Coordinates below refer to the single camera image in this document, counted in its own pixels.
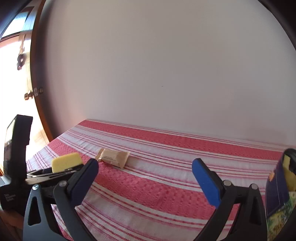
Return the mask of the beige snack packet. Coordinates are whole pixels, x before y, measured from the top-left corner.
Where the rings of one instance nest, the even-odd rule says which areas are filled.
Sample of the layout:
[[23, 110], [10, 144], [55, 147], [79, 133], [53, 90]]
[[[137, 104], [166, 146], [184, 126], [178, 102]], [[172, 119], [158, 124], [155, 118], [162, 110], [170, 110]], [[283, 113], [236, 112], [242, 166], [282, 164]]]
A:
[[128, 160], [130, 152], [115, 151], [107, 148], [101, 148], [95, 159], [99, 162], [105, 162], [112, 166], [123, 169]]

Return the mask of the round metal cookie tin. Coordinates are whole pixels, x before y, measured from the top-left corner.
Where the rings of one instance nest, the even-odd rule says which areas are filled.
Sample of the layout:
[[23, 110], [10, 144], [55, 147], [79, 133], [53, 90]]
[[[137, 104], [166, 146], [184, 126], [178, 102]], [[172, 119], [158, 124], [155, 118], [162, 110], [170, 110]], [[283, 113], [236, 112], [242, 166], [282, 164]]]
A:
[[265, 189], [268, 240], [295, 240], [295, 149], [286, 149]]

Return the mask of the striped red white tablecloth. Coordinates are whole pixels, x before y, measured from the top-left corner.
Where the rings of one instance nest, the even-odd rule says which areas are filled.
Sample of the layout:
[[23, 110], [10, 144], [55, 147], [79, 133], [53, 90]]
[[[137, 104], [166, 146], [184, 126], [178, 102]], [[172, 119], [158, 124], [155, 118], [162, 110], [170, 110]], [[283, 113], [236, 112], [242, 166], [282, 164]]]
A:
[[27, 162], [29, 170], [78, 153], [84, 162], [100, 149], [130, 153], [123, 169], [100, 163], [80, 218], [97, 240], [193, 240], [214, 211], [193, 173], [201, 158], [223, 180], [257, 184], [265, 192], [269, 173], [285, 145], [205, 137], [98, 120], [84, 120], [55, 138]]

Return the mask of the wooden door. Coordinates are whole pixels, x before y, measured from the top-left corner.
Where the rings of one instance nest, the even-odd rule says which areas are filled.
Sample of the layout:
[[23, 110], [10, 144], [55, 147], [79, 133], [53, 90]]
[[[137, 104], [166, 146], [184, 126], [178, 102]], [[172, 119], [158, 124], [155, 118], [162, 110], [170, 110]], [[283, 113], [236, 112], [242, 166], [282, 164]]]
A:
[[45, 1], [28, 1], [1, 31], [1, 143], [6, 129], [17, 115], [33, 117], [30, 142], [26, 150], [27, 169], [48, 167], [38, 151], [52, 139], [42, 95], [24, 100], [24, 94], [42, 87], [37, 80], [37, 33]]

